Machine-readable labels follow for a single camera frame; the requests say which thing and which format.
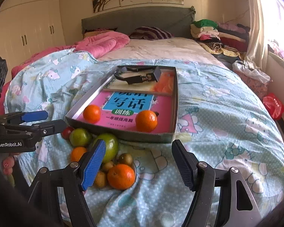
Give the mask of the orange mandarin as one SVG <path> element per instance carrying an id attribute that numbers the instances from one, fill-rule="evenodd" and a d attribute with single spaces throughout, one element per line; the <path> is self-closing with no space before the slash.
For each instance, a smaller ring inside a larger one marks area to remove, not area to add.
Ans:
<path id="1" fill-rule="evenodd" d="M 135 172 L 129 165 L 118 164 L 109 169 L 107 180 L 112 188 L 124 191 L 134 184 Z"/>
<path id="2" fill-rule="evenodd" d="M 143 110 L 135 117 L 136 129 L 139 132 L 152 132 L 157 127 L 157 115 L 151 110 Z"/>
<path id="3" fill-rule="evenodd" d="M 97 123 L 101 118 L 100 107 L 97 105 L 88 105 L 83 111 L 83 118 L 89 123 Z"/>
<path id="4" fill-rule="evenodd" d="M 78 162 L 86 152 L 87 149 L 85 147 L 75 147 L 70 154 L 71 162 Z"/>

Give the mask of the brown kiwi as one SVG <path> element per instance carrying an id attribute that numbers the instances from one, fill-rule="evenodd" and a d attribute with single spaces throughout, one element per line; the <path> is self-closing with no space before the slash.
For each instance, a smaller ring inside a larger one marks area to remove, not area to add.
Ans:
<path id="1" fill-rule="evenodd" d="M 131 154 L 129 154 L 129 153 L 123 153 L 119 156 L 118 162 L 120 164 L 131 166 L 132 163 L 133 163 L 133 158 L 132 158 Z"/>
<path id="2" fill-rule="evenodd" d="M 107 175 L 105 172 L 98 171 L 95 177 L 94 185 L 99 189 L 102 189 L 108 185 Z"/>
<path id="3" fill-rule="evenodd" d="M 115 163 L 113 161 L 108 161 L 101 165 L 101 171 L 103 171 L 104 173 L 107 173 L 114 166 L 115 166 Z"/>

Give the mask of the red tomato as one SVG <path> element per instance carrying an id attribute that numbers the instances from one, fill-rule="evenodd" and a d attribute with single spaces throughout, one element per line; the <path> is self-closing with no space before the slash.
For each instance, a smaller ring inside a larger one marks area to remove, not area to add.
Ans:
<path id="1" fill-rule="evenodd" d="M 73 127 L 66 127 L 62 132 L 61 132 L 61 136 L 63 139 L 65 140 L 69 140 L 70 138 L 70 134 L 74 131 L 74 128 Z"/>

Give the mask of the smaller green citrus fruit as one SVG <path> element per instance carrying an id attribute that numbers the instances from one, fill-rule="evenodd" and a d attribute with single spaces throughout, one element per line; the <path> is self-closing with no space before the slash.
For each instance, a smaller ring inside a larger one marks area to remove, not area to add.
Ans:
<path id="1" fill-rule="evenodd" d="M 91 134 L 83 128 L 74 129 L 69 137 L 73 147 L 86 147 L 91 142 Z"/>

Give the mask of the large green citrus fruit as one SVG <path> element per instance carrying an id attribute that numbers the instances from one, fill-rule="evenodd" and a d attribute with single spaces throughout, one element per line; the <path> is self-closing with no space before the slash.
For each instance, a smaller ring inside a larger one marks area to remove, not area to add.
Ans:
<path id="1" fill-rule="evenodd" d="M 110 133 L 102 133 L 99 136 L 97 136 L 95 139 L 93 139 L 92 143 L 90 144 L 90 148 L 92 148 L 93 145 L 95 145 L 99 139 L 105 142 L 106 152 L 102 162 L 107 163 L 113 160 L 118 154 L 119 142 L 115 135 Z"/>

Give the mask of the pink chinese workbook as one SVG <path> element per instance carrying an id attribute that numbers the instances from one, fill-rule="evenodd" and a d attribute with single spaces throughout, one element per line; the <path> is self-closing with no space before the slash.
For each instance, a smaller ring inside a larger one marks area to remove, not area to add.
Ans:
<path id="1" fill-rule="evenodd" d="M 158 113 L 155 133 L 168 133 L 173 124 L 173 98 L 171 96 L 126 93 L 100 92 L 89 105 L 100 108 L 101 117 L 97 126 L 136 131 L 135 117 L 143 110 Z"/>

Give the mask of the grey shallow tray box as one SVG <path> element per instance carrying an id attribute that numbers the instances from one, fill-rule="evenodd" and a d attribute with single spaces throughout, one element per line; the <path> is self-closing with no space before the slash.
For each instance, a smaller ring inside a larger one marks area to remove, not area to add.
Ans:
<path id="1" fill-rule="evenodd" d="M 91 89 L 89 89 L 82 98 L 75 103 L 75 105 L 70 109 L 66 114 L 66 120 L 69 125 L 74 128 L 85 128 L 91 131 L 93 134 L 99 135 L 102 133 L 111 133 L 114 134 L 117 138 L 134 141 L 134 142 L 158 142 L 158 143 L 169 143 L 173 140 L 173 136 L 176 130 L 177 124 L 177 111 L 178 111 L 178 84 L 177 84 L 177 74 L 174 67 L 168 66 L 158 66 L 160 70 L 173 70 L 175 72 L 174 78 L 174 90 L 171 97 L 173 98 L 173 124 L 172 130 L 168 133 L 155 133 L 152 132 L 139 132 L 139 131 L 126 131 L 126 130 L 117 130 L 106 127 L 97 126 L 96 124 L 89 123 L 83 118 L 83 111 L 89 105 L 100 92 L 108 91 L 104 89 L 104 86 L 108 84 L 111 80 L 115 79 L 114 73 L 117 68 L 120 66 L 114 67 L 106 76 L 101 78 Z"/>

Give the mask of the white wardrobe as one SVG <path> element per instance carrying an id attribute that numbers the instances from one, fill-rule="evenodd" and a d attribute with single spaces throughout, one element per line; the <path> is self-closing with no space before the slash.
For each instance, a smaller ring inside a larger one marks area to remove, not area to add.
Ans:
<path id="1" fill-rule="evenodd" d="M 59 0 L 5 0 L 0 7 L 0 56 L 8 70 L 35 53 L 65 44 Z"/>

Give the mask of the hello kitty blue quilt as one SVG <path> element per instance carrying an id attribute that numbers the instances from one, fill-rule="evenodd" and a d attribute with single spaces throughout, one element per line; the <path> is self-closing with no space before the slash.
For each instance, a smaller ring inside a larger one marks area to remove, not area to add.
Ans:
<path id="1" fill-rule="evenodd" d="M 175 59 L 96 59 L 62 50 L 29 64 L 5 94 L 7 113 L 48 112 L 62 119 L 77 101 L 118 65 L 175 67 L 179 84 L 176 138 L 212 167 L 235 166 L 250 188 L 262 217 L 284 198 L 284 142 L 259 98 L 223 66 Z M 171 144 L 120 141 L 133 156 L 137 180 L 118 191 L 91 187 L 85 195 L 98 226 L 180 226 L 193 193 L 184 185 Z"/>

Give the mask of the pink folded blanket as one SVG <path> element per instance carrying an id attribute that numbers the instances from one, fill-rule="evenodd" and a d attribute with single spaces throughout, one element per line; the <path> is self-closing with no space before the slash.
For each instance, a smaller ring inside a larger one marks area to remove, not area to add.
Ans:
<path id="1" fill-rule="evenodd" d="M 88 87 L 107 73 L 98 59 L 129 41 L 125 34 L 108 31 L 33 55 L 12 69 L 12 80 L 4 85 L 0 98 L 0 115 L 45 110 L 49 119 L 64 117 Z"/>

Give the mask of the red plastic bag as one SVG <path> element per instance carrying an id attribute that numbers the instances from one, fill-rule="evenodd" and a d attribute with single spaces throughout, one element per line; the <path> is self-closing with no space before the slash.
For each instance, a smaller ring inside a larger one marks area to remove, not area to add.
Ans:
<path id="1" fill-rule="evenodd" d="M 273 93 L 263 97 L 263 104 L 274 120 L 280 120 L 284 113 L 284 104 Z"/>

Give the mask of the black plastic gripper part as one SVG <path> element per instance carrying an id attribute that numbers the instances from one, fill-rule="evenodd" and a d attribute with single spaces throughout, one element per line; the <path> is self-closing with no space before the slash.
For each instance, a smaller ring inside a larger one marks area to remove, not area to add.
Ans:
<path id="1" fill-rule="evenodd" d="M 132 85 L 143 82 L 159 82 L 161 74 L 160 68 L 154 66 L 120 66 L 115 71 L 114 77 Z"/>

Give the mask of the white plastic bag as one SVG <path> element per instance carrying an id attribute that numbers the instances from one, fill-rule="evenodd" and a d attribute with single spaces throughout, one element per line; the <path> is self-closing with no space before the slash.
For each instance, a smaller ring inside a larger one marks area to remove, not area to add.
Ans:
<path id="1" fill-rule="evenodd" d="M 242 73 L 251 79 L 258 80 L 259 82 L 266 84 L 271 81 L 269 75 L 263 72 L 254 63 L 249 61 L 235 61 L 232 64 L 232 70 Z"/>

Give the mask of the striped purple pillow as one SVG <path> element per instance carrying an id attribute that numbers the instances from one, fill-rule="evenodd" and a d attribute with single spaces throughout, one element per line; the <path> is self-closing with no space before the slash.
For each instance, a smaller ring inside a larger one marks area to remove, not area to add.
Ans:
<path id="1" fill-rule="evenodd" d="M 136 40 L 165 40 L 174 36 L 158 27 L 142 26 L 136 28 L 130 35 L 130 39 Z"/>

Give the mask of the cream curtain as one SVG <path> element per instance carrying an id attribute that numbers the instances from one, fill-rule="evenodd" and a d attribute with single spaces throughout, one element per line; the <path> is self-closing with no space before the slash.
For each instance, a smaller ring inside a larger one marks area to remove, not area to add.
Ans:
<path id="1" fill-rule="evenodd" d="M 265 41 L 263 9 L 260 0 L 248 0 L 250 13 L 249 45 L 246 60 L 266 71 L 268 46 Z"/>

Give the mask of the pile of folded clothes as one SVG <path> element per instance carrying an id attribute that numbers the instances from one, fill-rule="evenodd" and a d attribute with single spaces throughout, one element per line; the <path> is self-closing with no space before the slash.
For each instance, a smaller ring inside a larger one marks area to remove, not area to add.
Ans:
<path id="1" fill-rule="evenodd" d="M 243 59 L 248 49 L 250 27 L 202 19 L 190 25 L 190 33 L 202 48 L 214 56 Z"/>

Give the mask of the grey green headboard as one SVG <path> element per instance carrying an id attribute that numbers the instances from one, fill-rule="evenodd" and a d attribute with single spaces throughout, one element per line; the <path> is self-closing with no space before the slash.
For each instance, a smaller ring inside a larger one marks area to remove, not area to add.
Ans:
<path id="1" fill-rule="evenodd" d="M 146 6 L 127 8 L 95 15 L 81 20 L 81 31 L 99 28 L 115 28 L 117 32 L 130 35 L 142 26 L 158 27 L 175 37 L 191 38 L 190 25 L 196 10 L 169 6 Z"/>

